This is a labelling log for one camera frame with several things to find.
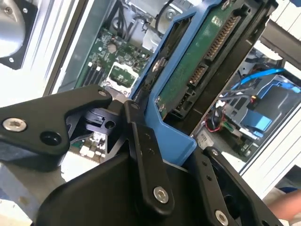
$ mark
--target red wire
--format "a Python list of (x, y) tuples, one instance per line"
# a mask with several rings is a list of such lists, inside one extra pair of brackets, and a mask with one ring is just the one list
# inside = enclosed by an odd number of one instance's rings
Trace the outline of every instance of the red wire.
[(206, 126), (206, 128), (207, 128), (207, 130), (208, 130), (209, 132), (213, 133), (213, 132), (219, 131), (219, 130), (221, 129), (221, 125), (222, 125), (222, 122), (223, 122), (223, 121), (225, 121), (224, 111), (222, 111), (222, 120), (221, 120), (220, 124), (218, 125), (218, 127), (217, 127), (216, 129), (212, 130), (212, 129), (210, 129), (210, 128), (208, 127), (207, 119), (205, 119), (205, 126)]

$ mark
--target black clamp arm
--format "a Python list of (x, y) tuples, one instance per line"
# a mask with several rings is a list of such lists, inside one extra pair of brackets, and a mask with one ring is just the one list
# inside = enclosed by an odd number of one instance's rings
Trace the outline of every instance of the black clamp arm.
[(70, 147), (91, 131), (108, 135), (112, 156), (130, 153), (136, 204), (141, 212), (166, 217), (173, 193), (153, 129), (134, 101), (112, 102), (89, 86), (0, 109), (0, 160), (39, 171), (58, 167)]

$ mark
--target green circuit board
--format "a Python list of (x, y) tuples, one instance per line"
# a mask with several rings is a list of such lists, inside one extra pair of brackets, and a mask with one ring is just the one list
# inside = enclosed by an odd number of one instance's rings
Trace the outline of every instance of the green circuit board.
[(185, 84), (189, 81), (193, 83), (193, 79), (200, 79), (193, 78), (200, 61), (206, 56), (214, 57), (216, 53), (216, 51), (214, 51), (216, 47), (213, 46), (214, 40), (220, 34), (225, 22), (231, 18), (233, 4), (234, 3), (231, 2), (226, 10), (222, 10), (221, 7), (216, 7), (205, 19), (191, 45), (159, 95), (157, 106), (161, 109), (160, 114), (162, 118), (167, 115), (169, 112), (168, 106), (172, 105), (179, 97), (179, 93), (183, 90)]
[[(100, 85), (101, 82), (109, 76), (111, 69), (113, 72), (112, 77), (115, 78), (114, 72), (116, 72), (116, 70), (119, 70), (118, 67), (112, 68), (115, 62), (131, 67), (131, 69), (135, 73), (140, 75), (140, 73), (145, 68), (151, 54), (152, 53), (148, 50), (142, 47), (138, 48), (124, 41), (119, 36), (114, 35), (110, 31), (102, 28), (100, 31), (100, 36), (96, 39), (85, 62), (85, 65), (83, 66), (83, 69), (79, 75), (76, 88), (84, 85), (89, 85), (87, 84), (86, 80), (91, 67), (99, 67), (99, 72), (101, 72), (99, 73), (99, 75), (101, 75), (101, 78), (99, 78), (98, 80), (93, 80), (98, 81), (97, 83), (93, 84)], [(129, 83), (134, 80), (126, 72), (124, 72), (123, 74), (128, 79), (119, 77), (119, 83), (125, 86), (130, 86)]]

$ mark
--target motherboard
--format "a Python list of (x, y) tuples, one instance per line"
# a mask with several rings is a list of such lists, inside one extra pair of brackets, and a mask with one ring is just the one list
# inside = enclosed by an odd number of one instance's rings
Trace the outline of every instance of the motherboard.
[(126, 97), (146, 66), (151, 52), (102, 28), (80, 73), (76, 88), (91, 84), (111, 87)]

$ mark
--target bolt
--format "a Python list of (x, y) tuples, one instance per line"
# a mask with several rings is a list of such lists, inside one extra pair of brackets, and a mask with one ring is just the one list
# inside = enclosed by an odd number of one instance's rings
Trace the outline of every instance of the bolt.
[(151, 148), (147, 149), (149, 154), (155, 154), (154, 150), (152, 150)]
[(218, 152), (217, 152), (215, 149), (212, 149), (212, 153), (213, 153), (215, 156), (218, 156)]
[(159, 111), (162, 112), (164, 109), (165, 109), (165, 105), (162, 104), (162, 105), (160, 106), (160, 108), (159, 108)]
[(101, 90), (99, 90), (98, 93), (99, 93), (100, 95), (104, 96), (104, 97), (107, 96), (107, 94), (106, 94), (105, 92), (101, 91)]
[(13, 13), (13, 10), (11, 7), (6, 7), (4, 11), (9, 15), (11, 15)]
[(22, 119), (17, 119), (17, 118), (9, 118), (6, 119), (3, 123), (2, 126), (12, 132), (22, 132), (26, 129), (27, 125), (26, 122)]
[(176, 15), (176, 12), (173, 10), (173, 9), (169, 9), (167, 12), (166, 12), (166, 18), (167, 20), (171, 21), (174, 16)]
[(136, 103), (132, 103), (131, 106), (132, 106), (134, 109), (139, 109), (139, 106), (138, 106)]
[(155, 100), (156, 103), (158, 103), (160, 101), (160, 96), (158, 96)]
[(160, 203), (163, 203), (163, 204), (168, 203), (168, 200), (169, 200), (168, 194), (167, 194), (167, 191), (164, 190), (164, 188), (162, 188), (160, 186), (155, 187), (154, 196)]
[(222, 5), (222, 10), (225, 10), (230, 5), (230, 0), (225, 1), (225, 3)]
[(215, 217), (223, 226), (229, 225), (229, 221), (228, 221), (226, 215), (223, 212), (221, 212), (220, 210), (215, 211)]

